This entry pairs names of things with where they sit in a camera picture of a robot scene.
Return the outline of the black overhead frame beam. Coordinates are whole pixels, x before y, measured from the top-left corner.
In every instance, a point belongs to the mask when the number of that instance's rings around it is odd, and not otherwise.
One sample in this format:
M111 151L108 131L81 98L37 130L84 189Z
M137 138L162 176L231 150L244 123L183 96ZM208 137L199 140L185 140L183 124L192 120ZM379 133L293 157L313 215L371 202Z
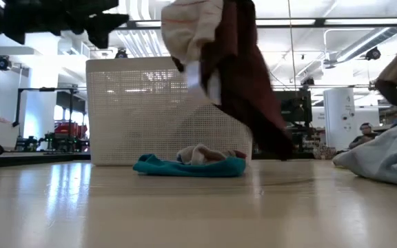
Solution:
M397 28L397 17L257 19L258 28Z

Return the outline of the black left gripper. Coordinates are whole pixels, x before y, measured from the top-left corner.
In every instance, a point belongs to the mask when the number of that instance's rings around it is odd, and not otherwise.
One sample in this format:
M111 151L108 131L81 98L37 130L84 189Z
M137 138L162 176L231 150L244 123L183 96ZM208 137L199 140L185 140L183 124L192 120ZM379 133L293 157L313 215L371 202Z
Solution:
M119 0L7 0L3 11L3 33L25 34L62 30L87 31L89 41L108 48L110 33L127 23L128 14L96 14L117 7Z

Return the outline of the small patterned background item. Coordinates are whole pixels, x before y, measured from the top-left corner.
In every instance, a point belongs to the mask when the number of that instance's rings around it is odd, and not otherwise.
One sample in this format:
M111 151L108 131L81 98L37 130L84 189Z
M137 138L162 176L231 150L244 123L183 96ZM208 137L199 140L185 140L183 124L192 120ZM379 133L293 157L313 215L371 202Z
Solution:
M336 156L336 149L334 147L328 147L325 144L321 144L314 148L314 158L317 160L331 160Z

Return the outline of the red background machine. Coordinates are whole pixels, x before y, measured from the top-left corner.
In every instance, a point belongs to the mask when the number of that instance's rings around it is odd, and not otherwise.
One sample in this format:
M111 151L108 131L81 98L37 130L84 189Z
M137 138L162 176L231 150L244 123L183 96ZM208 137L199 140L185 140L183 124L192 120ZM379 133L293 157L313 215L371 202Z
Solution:
M55 138L78 138L86 139L88 127L87 125L79 125L76 122L69 123L68 121L55 121L54 122L54 137Z

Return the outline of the off-white knit cloth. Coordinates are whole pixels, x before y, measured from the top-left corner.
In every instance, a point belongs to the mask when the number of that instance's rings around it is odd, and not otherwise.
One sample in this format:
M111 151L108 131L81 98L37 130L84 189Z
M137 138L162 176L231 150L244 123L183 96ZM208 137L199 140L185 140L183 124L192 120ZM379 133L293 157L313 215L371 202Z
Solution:
M174 0L161 10L161 36L170 55L183 64L197 61L215 41L223 0Z

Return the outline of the black neighbouring table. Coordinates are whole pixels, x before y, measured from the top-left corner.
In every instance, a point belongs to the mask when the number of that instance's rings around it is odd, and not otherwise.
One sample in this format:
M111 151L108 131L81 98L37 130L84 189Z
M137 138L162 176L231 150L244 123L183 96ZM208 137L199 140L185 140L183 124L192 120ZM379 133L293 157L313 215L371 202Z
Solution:
M0 155L0 167L90 160L90 154L37 154L28 156Z

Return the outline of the white perforated plastic basket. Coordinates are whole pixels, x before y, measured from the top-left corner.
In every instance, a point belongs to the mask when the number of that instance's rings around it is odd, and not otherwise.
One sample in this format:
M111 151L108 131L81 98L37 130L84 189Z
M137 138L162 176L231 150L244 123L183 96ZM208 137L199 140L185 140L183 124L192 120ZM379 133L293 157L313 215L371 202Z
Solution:
M198 144L252 153L249 130L191 85L171 58L86 62L91 161L132 166L143 154L174 160Z

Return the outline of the maroon garment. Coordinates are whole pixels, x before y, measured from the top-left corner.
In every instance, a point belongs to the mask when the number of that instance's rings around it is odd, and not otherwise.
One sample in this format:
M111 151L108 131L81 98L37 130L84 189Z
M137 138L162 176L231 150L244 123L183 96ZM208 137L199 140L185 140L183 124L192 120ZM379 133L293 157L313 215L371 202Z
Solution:
M206 97L246 125L260 150L285 161L292 157L294 146L257 40L254 2L223 0L215 41L202 47L200 58L183 64L170 56L179 72L198 71L198 83Z

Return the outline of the light blue cloth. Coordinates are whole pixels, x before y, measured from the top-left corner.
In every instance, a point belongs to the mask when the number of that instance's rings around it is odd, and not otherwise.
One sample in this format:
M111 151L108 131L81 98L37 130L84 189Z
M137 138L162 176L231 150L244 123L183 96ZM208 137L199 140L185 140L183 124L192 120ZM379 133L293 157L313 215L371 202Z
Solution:
M397 126L332 159L357 176L397 185Z

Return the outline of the seated person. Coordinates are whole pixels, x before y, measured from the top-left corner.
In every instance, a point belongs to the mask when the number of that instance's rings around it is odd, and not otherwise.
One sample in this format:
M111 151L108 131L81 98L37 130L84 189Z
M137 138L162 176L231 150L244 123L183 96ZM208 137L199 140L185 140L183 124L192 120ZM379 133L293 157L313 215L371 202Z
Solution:
M357 136L350 144L349 149L353 149L359 145L362 145L366 142L374 140L378 133L374 132L370 123L363 123L360 126L361 135Z

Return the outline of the black metal frame stand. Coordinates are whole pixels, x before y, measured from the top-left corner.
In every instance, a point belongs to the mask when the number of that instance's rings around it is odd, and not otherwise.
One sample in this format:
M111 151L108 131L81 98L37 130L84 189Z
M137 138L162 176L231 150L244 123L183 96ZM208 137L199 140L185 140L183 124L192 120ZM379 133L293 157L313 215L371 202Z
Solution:
M73 96L79 89L76 87L40 87L40 88L32 88L32 87L25 87L19 88L17 90L17 104L16 104L16 112L14 116L14 121L12 122L12 126L16 127L19 126L19 116L20 116L20 109L21 109L21 95L24 91L35 91L35 92L61 92L67 91L70 93L70 111L73 110Z

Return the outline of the black background rig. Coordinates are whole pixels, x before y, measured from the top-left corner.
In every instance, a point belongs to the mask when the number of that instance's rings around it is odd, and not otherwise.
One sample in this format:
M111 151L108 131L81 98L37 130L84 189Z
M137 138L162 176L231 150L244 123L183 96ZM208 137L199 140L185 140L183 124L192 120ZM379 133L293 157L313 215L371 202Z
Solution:
M278 91L281 102L281 115L286 122L286 130L290 133L294 145L294 159L314 158L313 149L305 144L314 133L312 123L312 95L309 88L314 85L313 79L301 83L295 90Z

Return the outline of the white round pillar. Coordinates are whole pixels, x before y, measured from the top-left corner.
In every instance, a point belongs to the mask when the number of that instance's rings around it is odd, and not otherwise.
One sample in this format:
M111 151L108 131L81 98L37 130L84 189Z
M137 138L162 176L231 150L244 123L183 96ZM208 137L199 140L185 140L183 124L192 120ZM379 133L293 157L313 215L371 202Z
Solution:
M357 136L354 91L349 87L325 90L323 100L327 146L347 149Z

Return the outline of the beige crumpled cloth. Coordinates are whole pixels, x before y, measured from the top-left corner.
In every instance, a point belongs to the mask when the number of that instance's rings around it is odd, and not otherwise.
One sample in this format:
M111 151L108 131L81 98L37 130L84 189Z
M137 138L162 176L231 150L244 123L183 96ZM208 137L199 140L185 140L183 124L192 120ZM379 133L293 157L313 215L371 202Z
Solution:
M228 157L246 159L247 155L238 150L219 151L210 149L203 144L183 148L176 154L176 160L184 165L206 165L224 161Z

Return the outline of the thin hanging pole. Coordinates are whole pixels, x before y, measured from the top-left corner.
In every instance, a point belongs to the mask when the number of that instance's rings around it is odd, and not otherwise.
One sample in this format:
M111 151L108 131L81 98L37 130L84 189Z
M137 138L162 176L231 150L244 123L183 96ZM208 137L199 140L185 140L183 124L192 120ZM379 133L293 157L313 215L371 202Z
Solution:
M288 10L288 17L289 17L289 37L290 37L290 53L292 56L292 83L294 84L294 91L297 91L296 88L296 66L294 60L294 36L293 36L293 27L292 27L292 11L291 11L291 0L287 0L287 10Z

